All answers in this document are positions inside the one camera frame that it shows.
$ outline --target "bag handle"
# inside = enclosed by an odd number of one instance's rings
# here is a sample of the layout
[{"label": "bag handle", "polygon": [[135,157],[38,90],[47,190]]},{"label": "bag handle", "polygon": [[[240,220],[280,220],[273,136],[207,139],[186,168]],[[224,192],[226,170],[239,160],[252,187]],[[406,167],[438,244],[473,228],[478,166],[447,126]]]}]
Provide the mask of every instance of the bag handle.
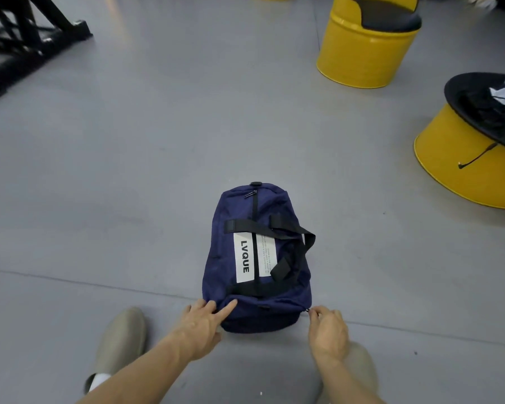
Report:
[{"label": "bag handle", "polygon": [[[273,229],[280,229],[294,234],[303,235],[305,243],[299,238],[290,237],[288,235],[279,234]],[[271,297],[276,296],[290,290],[295,286],[299,274],[303,268],[302,262],[305,254],[314,245],[316,236],[310,231],[304,229],[293,221],[282,217],[279,214],[269,216],[269,227],[257,223],[253,220],[235,219],[227,220],[224,223],[224,233],[237,233],[237,232],[250,232],[253,234],[265,235],[279,240],[293,240],[296,241],[295,248],[284,255],[283,258],[271,270],[271,277],[273,282],[258,283],[256,281],[236,283],[230,285],[227,289],[228,294],[244,295],[254,297]],[[291,271],[291,266],[295,263],[298,264],[298,270],[286,278]]]}]

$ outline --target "black cable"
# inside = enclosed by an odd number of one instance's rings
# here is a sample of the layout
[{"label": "black cable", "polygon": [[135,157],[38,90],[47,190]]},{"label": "black cable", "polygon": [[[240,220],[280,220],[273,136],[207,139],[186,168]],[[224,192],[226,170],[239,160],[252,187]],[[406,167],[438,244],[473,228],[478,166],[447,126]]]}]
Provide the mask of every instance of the black cable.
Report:
[{"label": "black cable", "polygon": [[482,155],[484,155],[487,151],[490,151],[491,149],[495,148],[499,143],[498,142],[494,142],[492,143],[490,146],[488,146],[484,152],[482,152],[480,155],[478,155],[477,157],[475,157],[472,161],[470,161],[469,163],[465,163],[465,164],[461,164],[460,162],[458,162],[458,168],[459,169],[463,169],[464,167],[466,166],[469,166],[471,163],[473,163],[475,160],[478,160],[479,158],[481,158]]}]

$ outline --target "white sock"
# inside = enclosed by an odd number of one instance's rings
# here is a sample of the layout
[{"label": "white sock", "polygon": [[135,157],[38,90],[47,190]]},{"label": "white sock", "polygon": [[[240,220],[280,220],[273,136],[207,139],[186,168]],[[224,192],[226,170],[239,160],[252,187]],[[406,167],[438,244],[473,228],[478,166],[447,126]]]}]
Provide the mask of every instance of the white sock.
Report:
[{"label": "white sock", "polygon": [[105,381],[107,381],[108,379],[110,379],[110,374],[97,373],[97,374],[94,376],[94,380],[92,380],[92,382],[91,382],[90,390],[88,391],[88,393],[89,393],[90,391],[92,391],[94,388],[96,388],[99,384],[104,383],[104,382],[105,382]]}]

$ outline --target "black metal frame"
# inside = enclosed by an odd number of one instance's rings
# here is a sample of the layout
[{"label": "black metal frame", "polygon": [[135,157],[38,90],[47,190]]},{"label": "black metal frame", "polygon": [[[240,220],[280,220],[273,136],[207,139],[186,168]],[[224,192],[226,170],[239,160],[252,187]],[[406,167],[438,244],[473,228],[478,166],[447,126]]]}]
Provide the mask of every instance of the black metal frame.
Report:
[{"label": "black metal frame", "polygon": [[[53,27],[36,25],[31,3]],[[93,36],[86,22],[69,22],[51,0],[0,0],[0,24],[0,54],[10,55],[0,63],[0,96],[66,48]]]}]

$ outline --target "beige shoe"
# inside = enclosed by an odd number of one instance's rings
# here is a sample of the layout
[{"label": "beige shoe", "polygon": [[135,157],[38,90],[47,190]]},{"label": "beige shoe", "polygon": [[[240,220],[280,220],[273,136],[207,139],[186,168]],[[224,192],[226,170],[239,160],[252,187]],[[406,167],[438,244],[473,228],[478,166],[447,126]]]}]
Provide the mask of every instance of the beige shoe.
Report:
[{"label": "beige shoe", "polygon": [[[350,342],[350,350],[348,355],[344,359],[344,365],[353,376],[354,379],[358,380],[364,387],[372,391],[374,394],[378,392],[378,375],[376,373],[376,367],[370,357],[370,353],[361,346],[359,343],[354,341]],[[316,404],[329,404],[329,396],[327,390],[322,388],[322,393]]]},{"label": "beige shoe", "polygon": [[114,375],[144,353],[146,319],[137,307],[130,307],[109,323],[101,338],[93,373],[84,384],[87,394],[97,373]]}]

